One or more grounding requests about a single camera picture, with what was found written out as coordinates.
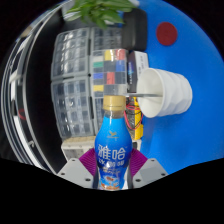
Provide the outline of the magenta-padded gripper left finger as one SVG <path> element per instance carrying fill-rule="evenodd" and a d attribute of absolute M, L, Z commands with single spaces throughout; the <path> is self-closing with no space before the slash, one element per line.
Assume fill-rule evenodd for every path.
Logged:
<path fill-rule="evenodd" d="M 84 188 L 98 187 L 98 169 L 94 149 L 80 158 L 71 158 L 58 172 L 58 176 Z"/>

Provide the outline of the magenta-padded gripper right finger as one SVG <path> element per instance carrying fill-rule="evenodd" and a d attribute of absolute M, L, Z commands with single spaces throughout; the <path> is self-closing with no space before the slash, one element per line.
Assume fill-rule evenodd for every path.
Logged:
<path fill-rule="evenodd" d="M 133 149 L 130 158 L 130 188 L 144 187 L 157 181 L 168 173 L 155 159 L 148 159 L 137 149 Z"/>

